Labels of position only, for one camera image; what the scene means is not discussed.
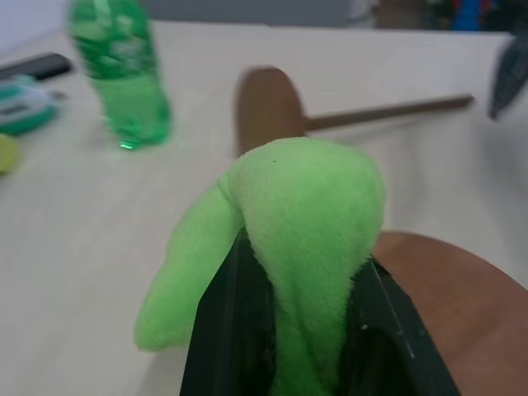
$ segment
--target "yellow object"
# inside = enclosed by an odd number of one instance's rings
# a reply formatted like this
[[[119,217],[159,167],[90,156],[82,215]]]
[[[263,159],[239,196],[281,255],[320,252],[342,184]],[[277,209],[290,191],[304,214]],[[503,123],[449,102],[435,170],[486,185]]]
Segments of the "yellow object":
[[[20,162],[18,143],[6,134],[0,134],[0,176],[12,171]]]

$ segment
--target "green fabric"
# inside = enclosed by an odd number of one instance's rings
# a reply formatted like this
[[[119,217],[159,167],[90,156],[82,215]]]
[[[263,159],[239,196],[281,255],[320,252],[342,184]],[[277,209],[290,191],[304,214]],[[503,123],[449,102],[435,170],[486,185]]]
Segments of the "green fabric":
[[[187,211],[135,324],[140,349],[185,344],[200,297],[245,226],[276,296],[273,395],[331,395],[351,276],[383,222],[374,162],[309,138],[246,153]]]

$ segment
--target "black object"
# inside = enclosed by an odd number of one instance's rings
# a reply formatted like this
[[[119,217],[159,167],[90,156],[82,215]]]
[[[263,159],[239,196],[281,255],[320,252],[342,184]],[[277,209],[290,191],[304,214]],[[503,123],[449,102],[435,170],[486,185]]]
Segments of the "black object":
[[[23,59],[0,68],[0,80],[25,74],[37,80],[46,80],[72,70],[72,63],[63,55],[48,53]]]
[[[336,395],[459,395],[392,276],[371,258],[354,282]],[[243,229],[198,306],[180,395],[266,396],[274,374],[273,289]]]
[[[493,84],[489,116],[496,120],[518,97],[528,80],[528,34],[514,37],[501,53]]]

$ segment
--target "soda bottle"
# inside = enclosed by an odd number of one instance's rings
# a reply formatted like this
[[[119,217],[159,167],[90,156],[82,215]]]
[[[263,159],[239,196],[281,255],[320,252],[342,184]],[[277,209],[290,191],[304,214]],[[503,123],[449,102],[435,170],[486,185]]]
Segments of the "soda bottle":
[[[69,31],[120,146],[162,143],[171,112],[143,8],[136,0],[73,0]]]

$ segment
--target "wooden handle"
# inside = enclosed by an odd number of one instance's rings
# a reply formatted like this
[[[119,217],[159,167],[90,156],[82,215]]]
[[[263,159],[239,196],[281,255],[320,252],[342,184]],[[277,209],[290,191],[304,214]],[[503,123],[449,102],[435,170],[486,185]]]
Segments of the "wooden handle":
[[[429,111],[447,111],[469,106],[474,102],[473,95],[464,94],[456,97],[420,101],[406,105],[380,107],[372,110],[350,111],[347,113],[322,115],[307,119],[306,130],[324,130],[338,126],[360,124],[361,122],[383,120],[385,118],[426,113]]]

